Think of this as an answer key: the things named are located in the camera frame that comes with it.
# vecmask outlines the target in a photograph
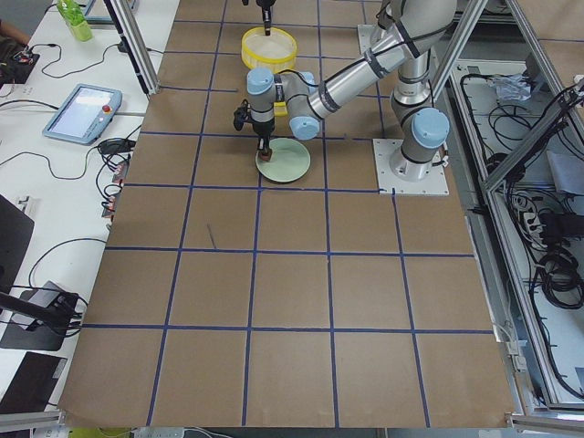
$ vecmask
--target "metal mounting plate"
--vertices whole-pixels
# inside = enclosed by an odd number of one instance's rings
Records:
[[[360,53],[363,53],[369,47],[371,33],[375,30],[376,25],[357,25],[357,35],[359,36]]]
[[[396,194],[400,195],[447,196],[449,194],[448,184],[443,166],[432,167],[428,176],[420,182],[407,182],[395,176],[390,169],[390,157],[393,151],[400,146],[402,146],[402,140],[398,139],[373,140],[380,194],[392,194],[395,191]],[[440,154],[436,152],[433,162],[440,160]]]

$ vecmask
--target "green plate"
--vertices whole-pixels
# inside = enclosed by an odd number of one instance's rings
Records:
[[[268,180],[275,183],[292,183],[301,178],[310,167],[310,153],[304,145],[292,139],[270,141],[272,159],[262,161],[255,155],[255,166]]]

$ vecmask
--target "yellow bowl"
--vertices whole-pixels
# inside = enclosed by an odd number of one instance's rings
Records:
[[[293,68],[297,55],[296,40],[281,29],[272,27],[266,36],[263,27],[254,27],[241,39],[241,59],[248,68],[266,67],[272,73]]]

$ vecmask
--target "green bottle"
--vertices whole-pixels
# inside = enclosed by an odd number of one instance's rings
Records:
[[[87,41],[93,38],[91,27],[81,12],[81,8],[75,0],[57,0],[57,9],[73,37],[79,41]]]

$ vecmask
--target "white desk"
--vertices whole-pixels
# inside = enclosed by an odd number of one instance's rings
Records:
[[[156,0],[141,0],[136,20],[147,47],[164,50],[170,34],[172,21],[179,0],[165,0],[160,8]],[[94,37],[85,43],[79,42],[68,32],[60,14],[53,8],[45,14],[39,28],[31,39],[31,45],[56,43],[62,46],[62,59],[51,66],[48,72],[60,75],[80,69],[101,59],[105,47],[120,42],[113,26],[93,30]],[[65,78],[50,78],[41,73],[41,68],[57,58],[58,49],[39,47],[41,58],[25,85],[16,85],[12,93],[1,101],[12,99],[36,99],[46,103],[61,105],[71,90],[79,82],[119,89],[123,102],[119,114],[113,119],[102,135],[102,139],[126,137],[136,129],[146,112],[148,100],[141,91],[127,55],[117,48],[106,54],[106,62],[82,73]],[[152,63],[158,70],[162,55],[151,53]],[[0,94],[6,94],[3,87]],[[51,140],[42,136],[42,130],[53,115],[53,111],[41,106],[15,104],[0,109],[0,162],[21,152],[32,151],[46,155],[59,176],[77,176],[83,171],[88,146],[64,141]],[[138,132],[132,135],[135,140]],[[101,218],[101,196],[95,185],[96,174],[102,160],[97,151],[89,155],[86,175],[75,181],[53,178],[47,162],[39,157],[25,155],[0,167],[0,194],[15,202],[22,195],[34,199],[31,217],[35,221],[35,231],[26,252],[16,284],[26,285],[32,265],[50,247],[60,242],[78,237],[95,237],[106,240],[107,220]],[[111,181],[107,169],[99,179],[100,187]],[[80,294],[89,300],[98,272],[104,245],[99,242],[76,242],[61,246],[52,252],[36,270],[33,277],[35,286],[42,286],[50,280],[68,292]],[[14,290],[16,296],[22,289]],[[6,321],[9,312],[3,312],[0,320]],[[0,325],[0,336],[5,325]],[[68,359],[65,372],[53,391],[50,402],[56,403],[67,378],[70,360],[77,344],[77,337],[65,339],[59,351],[41,351]],[[0,399],[4,396],[10,381],[26,352],[24,350],[0,349]]]
[[[167,0],[164,2],[164,8],[160,8],[158,2],[154,0],[143,0],[140,3],[136,12],[136,21],[147,47],[164,50],[178,2],[179,0]],[[77,41],[69,33],[60,14],[51,10],[45,14],[32,36],[30,45],[59,44],[62,47],[62,58],[47,69],[47,73],[60,76],[100,61],[105,48],[119,42],[120,37],[114,26],[94,28],[93,38],[90,41]],[[59,106],[75,85],[88,83],[119,89],[123,93],[121,113],[143,115],[146,112],[148,99],[141,90],[130,58],[120,53],[117,48],[112,47],[108,50],[103,64],[64,78],[51,78],[41,72],[44,66],[57,59],[57,47],[36,47],[35,52],[41,58],[26,84],[16,85],[14,91],[9,96],[1,98],[0,102],[11,99],[35,99]],[[150,53],[152,64],[158,71],[162,55],[156,52]],[[5,95],[9,87],[2,87],[0,94]]]
[[[89,147],[43,137],[41,131],[53,112],[35,111],[32,108],[0,109],[0,162],[21,151],[32,151],[46,155],[57,175],[80,175]],[[126,137],[140,124],[141,117],[116,116],[104,131],[102,139]],[[135,140],[137,136],[135,133],[131,138]],[[14,201],[24,194],[35,199],[32,210],[35,231],[16,279],[18,285],[26,285],[30,268],[51,246],[77,237],[107,239],[108,221],[101,218],[102,198],[95,185],[101,165],[99,153],[93,151],[89,155],[86,175],[75,181],[54,179],[46,161],[30,155],[18,157],[0,167],[0,193],[6,199]],[[111,176],[111,172],[105,170],[99,180],[100,186],[109,183]],[[64,245],[41,262],[33,277],[33,284],[42,286],[51,280],[68,292],[78,293],[89,300],[102,253],[103,244],[98,242]],[[21,291],[15,290],[13,294],[19,296]],[[8,317],[9,312],[3,312],[0,320],[6,321]],[[4,330],[5,325],[0,325],[0,337]],[[57,402],[60,397],[76,344],[77,337],[74,337],[65,339],[59,351],[39,351],[68,359],[66,372],[59,380],[51,402]],[[4,396],[25,353],[24,350],[0,349],[0,398]]]

